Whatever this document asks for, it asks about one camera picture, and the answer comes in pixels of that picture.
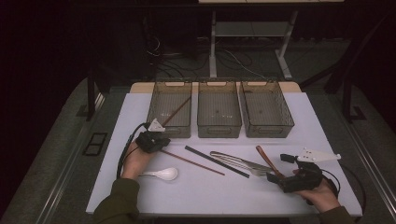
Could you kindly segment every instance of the green sleeve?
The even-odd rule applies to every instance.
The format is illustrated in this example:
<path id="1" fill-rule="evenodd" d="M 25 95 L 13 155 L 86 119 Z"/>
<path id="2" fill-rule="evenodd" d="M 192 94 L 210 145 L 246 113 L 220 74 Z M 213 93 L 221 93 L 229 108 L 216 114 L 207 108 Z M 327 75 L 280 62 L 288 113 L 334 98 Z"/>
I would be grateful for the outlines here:
<path id="1" fill-rule="evenodd" d="M 132 179 L 117 179 L 111 193 L 93 212 L 94 223 L 138 223 L 137 193 L 139 184 Z"/>
<path id="2" fill-rule="evenodd" d="M 323 224 L 352 224 L 355 223 L 344 206 L 336 207 L 319 215 Z"/>

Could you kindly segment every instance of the tongs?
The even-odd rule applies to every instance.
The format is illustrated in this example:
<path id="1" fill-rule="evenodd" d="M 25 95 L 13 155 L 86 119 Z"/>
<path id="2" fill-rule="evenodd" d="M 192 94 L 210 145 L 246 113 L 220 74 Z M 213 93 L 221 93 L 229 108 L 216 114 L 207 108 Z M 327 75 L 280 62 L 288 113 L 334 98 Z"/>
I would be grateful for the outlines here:
<path id="1" fill-rule="evenodd" d="M 245 161 L 241 158 L 237 158 L 234 156 L 230 156 L 221 152 L 211 151 L 210 155 L 214 157 L 216 160 L 231 164 L 237 167 L 241 167 L 249 170 L 253 175 L 266 175 L 266 173 L 271 172 L 272 169 L 267 166 L 263 166 L 252 161 Z"/>

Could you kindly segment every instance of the white spoon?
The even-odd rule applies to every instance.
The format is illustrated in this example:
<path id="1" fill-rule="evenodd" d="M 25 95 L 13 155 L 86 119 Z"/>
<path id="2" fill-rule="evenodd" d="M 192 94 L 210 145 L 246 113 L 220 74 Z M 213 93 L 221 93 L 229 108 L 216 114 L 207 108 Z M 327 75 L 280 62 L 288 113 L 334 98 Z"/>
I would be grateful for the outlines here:
<path id="1" fill-rule="evenodd" d="M 146 171 L 141 175 L 154 175 L 163 180 L 173 180 L 177 177 L 177 168 L 167 168 L 157 172 Z"/>

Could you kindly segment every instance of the human hand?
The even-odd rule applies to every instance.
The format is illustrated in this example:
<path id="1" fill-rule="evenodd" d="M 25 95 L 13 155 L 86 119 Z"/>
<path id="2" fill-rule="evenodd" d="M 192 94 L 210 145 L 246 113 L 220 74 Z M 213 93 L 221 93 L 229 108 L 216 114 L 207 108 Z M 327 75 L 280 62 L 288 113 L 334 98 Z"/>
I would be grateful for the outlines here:
<path id="1" fill-rule="evenodd" d="M 144 152 L 140 147 L 138 147 L 137 143 L 133 141 L 131 145 L 129 145 L 128 150 L 125 154 L 126 158 L 123 163 L 122 174 L 120 177 L 137 179 L 137 177 L 144 172 L 146 166 L 149 164 L 149 161 L 156 154 L 156 152 Z"/>
<path id="2" fill-rule="evenodd" d="M 332 192 L 331 185 L 324 178 L 317 188 L 295 191 L 294 193 L 302 196 L 304 199 L 309 200 L 320 213 L 324 213 L 341 206 L 341 204 L 338 202 L 338 199 Z"/>

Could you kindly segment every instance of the gray plastic basket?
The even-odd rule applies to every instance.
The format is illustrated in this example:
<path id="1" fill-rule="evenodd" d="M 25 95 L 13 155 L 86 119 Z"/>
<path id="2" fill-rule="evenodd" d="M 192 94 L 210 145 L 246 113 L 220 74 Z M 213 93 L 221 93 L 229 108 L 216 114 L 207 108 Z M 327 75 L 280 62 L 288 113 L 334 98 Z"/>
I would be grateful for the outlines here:
<path id="1" fill-rule="evenodd" d="M 247 137 L 285 138 L 289 135 L 294 121 L 277 81 L 242 81 L 239 98 Z"/>
<path id="2" fill-rule="evenodd" d="M 233 78 L 201 78 L 198 91 L 198 136 L 237 138 L 242 120 Z"/>
<path id="3" fill-rule="evenodd" d="M 147 122 L 157 119 L 165 128 L 163 137 L 191 137 L 191 90 L 189 78 L 157 79 Z"/>

